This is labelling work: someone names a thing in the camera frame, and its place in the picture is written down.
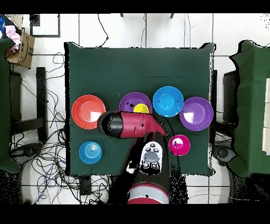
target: bowl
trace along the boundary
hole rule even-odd
[[[101,114],[106,112],[104,103],[94,95],[79,97],[72,105],[71,114],[74,122],[81,128],[94,129]]]
[[[163,117],[177,115],[183,107],[182,93],[175,87],[164,86],[153,97],[153,107],[157,114]]]
[[[101,158],[102,150],[96,142],[85,142],[79,150],[79,157],[86,164],[94,164]]]
[[[175,135],[169,141],[169,149],[173,155],[186,155],[190,149],[190,141],[185,135]]]
[[[179,116],[182,124],[187,129],[199,131],[211,124],[214,112],[211,104],[206,99],[191,97],[184,102]]]
[[[119,111],[152,114],[152,103],[145,94],[130,92],[120,101]]]

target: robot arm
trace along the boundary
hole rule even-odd
[[[107,203],[169,203],[170,177],[166,132],[150,114],[108,112],[98,120],[99,131],[137,138],[122,174],[109,190]]]

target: table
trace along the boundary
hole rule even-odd
[[[129,92],[139,91],[152,100],[154,93],[162,86],[178,88],[184,100],[193,97],[209,98],[210,62],[214,45],[204,44],[200,49],[109,49],[80,48],[65,43],[66,83],[66,139],[67,169],[69,175],[119,175],[132,139],[114,139],[101,135],[97,128],[82,129],[75,124],[71,108],[77,98],[91,94],[99,97],[106,110],[118,110],[122,97]],[[168,139],[172,131],[166,121],[164,127]],[[191,149],[180,157],[183,174],[212,175],[208,167],[209,129],[193,132],[186,129],[179,116],[168,118],[175,134],[186,135]],[[88,165],[79,158],[79,148],[86,141],[95,141],[102,148],[98,163]],[[169,153],[171,169],[177,158]]]

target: cardboard box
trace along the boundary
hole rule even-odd
[[[31,68],[35,38],[26,33],[24,28],[22,28],[22,14],[6,14],[6,16],[14,22],[22,32],[19,51],[13,53],[11,49],[8,49],[6,59],[12,64]]]

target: purple bowl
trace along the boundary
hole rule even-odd
[[[126,94],[119,104],[119,111],[133,112],[137,104],[145,104],[148,107],[149,113],[152,114],[152,103],[150,99],[141,92],[130,92]]]
[[[187,129],[197,131],[203,130],[211,124],[214,112],[206,99],[191,97],[184,102],[179,116]]]

